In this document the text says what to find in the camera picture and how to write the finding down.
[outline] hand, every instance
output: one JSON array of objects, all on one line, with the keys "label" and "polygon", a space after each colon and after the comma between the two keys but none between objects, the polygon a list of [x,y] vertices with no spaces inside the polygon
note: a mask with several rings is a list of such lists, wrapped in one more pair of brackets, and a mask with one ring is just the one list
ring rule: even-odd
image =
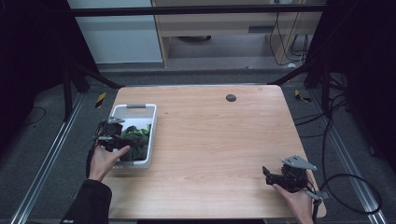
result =
[{"label": "hand", "polygon": [[107,173],[114,166],[117,159],[123,154],[127,153],[129,149],[131,149],[131,147],[126,146],[117,152],[109,152],[99,145],[96,146],[96,148],[93,150],[90,176],[88,176],[88,178],[102,182],[103,178],[105,178]]},{"label": "hand", "polygon": [[[307,172],[308,181],[312,182],[311,175]],[[289,209],[300,224],[314,223],[312,220],[312,198],[306,194],[306,189],[290,193],[277,184],[273,188],[280,193],[288,203]]]}]

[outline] person's left hand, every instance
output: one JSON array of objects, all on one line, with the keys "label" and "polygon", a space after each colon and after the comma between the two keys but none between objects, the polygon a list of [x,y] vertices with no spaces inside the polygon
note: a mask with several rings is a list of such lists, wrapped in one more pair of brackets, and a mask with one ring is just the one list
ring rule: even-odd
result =
[{"label": "person's left hand", "polygon": [[90,175],[88,178],[102,182],[103,178],[105,178],[107,173],[114,166],[117,159],[127,153],[130,149],[130,146],[126,146],[117,152],[109,152],[99,145],[96,146],[93,150]]}]

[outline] gray carpet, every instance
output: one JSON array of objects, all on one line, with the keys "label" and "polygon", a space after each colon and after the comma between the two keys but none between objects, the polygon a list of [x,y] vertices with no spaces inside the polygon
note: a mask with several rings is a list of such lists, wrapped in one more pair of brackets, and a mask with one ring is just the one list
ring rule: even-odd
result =
[{"label": "gray carpet", "polygon": [[[218,70],[211,72],[140,72],[123,74],[104,74],[106,77],[125,85],[179,85],[179,84],[231,84],[231,83],[266,83],[285,75],[287,71],[264,70]],[[92,137],[96,125],[106,119],[113,104],[116,90],[89,79],[92,87],[85,96],[82,108],[78,114],[71,132],[67,136],[64,146],[55,162],[44,188],[37,198],[30,219],[60,219],[84,179],[85,160],[89,139]],[[283,88],[290,112],[294,119],[318,113],[314,103],[307,103],[294,98],[294,88],[301,87],[298,77],[294,82]],[[94,105],[98,95],[106,92],[106,98],[101,108]],[[39,122],[23,127],[11,145],[12,153],[1,162],[0,166],[0,220],[12,217],[18,205],[35,177],[41,162],[44,160],[56,133],[59,131],[63,115],[63,90],[57,86],[42,92],[35,102],[47,113]],[[356,125],[353,117],[341,107],[333,114],[333,126],[342,135],[348,152],[357,163],[363,177],[375,184],[381,192],[384,201],[383,209],[389,223],[396,223],[396,214],[393,212],[396,202],[393,190],[396,189],[396,175],[390,170],[387,163],[379,158],[373,158],[368,151],[368,145]],[[31,120],[40,118],[39,109],[34,110]],[[321,119],[305,125],[297,126],[304,150],[310,162],[318,167],[315,178],[323,182],[321,174],[321,141],[322,137],[307,137],[322,134],[324,124]],[[345,169],[331,140],[326,144],[326,171],[327,175],[344,173]],[[332,189],[348,204],[361,209],[361,204],[349,180],[337,179],[332,183]],[[328,214],[319,223],[370,223],[367,216],[353,213],[334,198],[325,201]]]}]

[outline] floor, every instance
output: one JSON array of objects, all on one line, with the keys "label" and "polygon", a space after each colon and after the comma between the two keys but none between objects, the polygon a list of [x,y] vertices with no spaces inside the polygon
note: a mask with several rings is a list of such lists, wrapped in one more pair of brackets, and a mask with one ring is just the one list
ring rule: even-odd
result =
[{"label": "floor", "polygon": [[[303,39],[298,38],[296,50],[302,47]],[[286,75],[294,66],[300,65],[300,57],[293,56],[296,62],[287,65],[276,64],[272,51],[263,35],[250,36],[212,36],[208,41],[201,37],[174,38],[170,51],[170,60],[165,68],[158,66],[137,67],[130,71],[104,70],[103,75],[118,83],[129,86],[139,85],[189,85],[189,84],[231,84],[250,83],[265,84]],[[304,74],[282,86],[290,113],[296,124],[308,120],[307,115],[320,114],[319,87],[305,90],[302,85]],[[8,223],[23,199],[31,196],[34,204],[23,207],[27,212],[26,223],[57,223],[60,216],[73,202],[74,195],[83,180],[85,150],[87,138],[95,129],[97,120],[105,118],[112,106],[112,99],[117,91],[110,90],[103,84],[89,79],[92,88],[88,94],[74,91],[74,101],[81,101],[76,122],[67,130],[67,138],[60,143],[60,151],[51,154],[55,159],[48,164],[44,181],[36,181],[35,175],[43,162],[48,161],[49,148],[56,140],[57,133],[64,126],[62,86],[56,86],[37,95],[35,109],[27,118],[27,124],[21,128],[6,161],[0,165],[0,223]],[[294,91],[300,90],[303,97],[312,100],[308,103],[295,98]],[[100,109],[94,105],[97,96],[106,92],[106,100]],[[308,159],[322,167],[322,134],[327,120],[323,117],[306,125],[297,125],[297,131]],[[396,176],[384,160],[373,158],[368,151],[367,142],[348,113],[347,106],[341,106],[333,113],[333,126],[326,141],[326,167],[328,175],[359,171],[371,183],[375,183],[383,198],[382,216],[358,215],[340,205],[334,198],[325,201],[328,215],[318,223],[396,223],[396,207],[393,191],[396,188]],[[321,183],[320,173],[315,174]],[[32,183],[38,190],[36,195],[29,195]],[[366,187],[345,178],[335,182],[333,190],[348,203],[362,209],[361,202],[369,200],[372,194]],[[374,220],[385,217],[386,222]],[[114,220],[114,223],[131,223],[131,220]],[[285,223],[286,220],[269,220],[269,223]]]}]

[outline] black sleeve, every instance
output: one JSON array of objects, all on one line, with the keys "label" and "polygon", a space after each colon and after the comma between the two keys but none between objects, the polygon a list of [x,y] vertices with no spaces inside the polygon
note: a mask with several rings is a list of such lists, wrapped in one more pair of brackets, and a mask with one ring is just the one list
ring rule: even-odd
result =
[{"label": "black sleeve", "polygon": [[111,196],[111,189],[105,184],[85,180],[60,224],[108,224]]}]

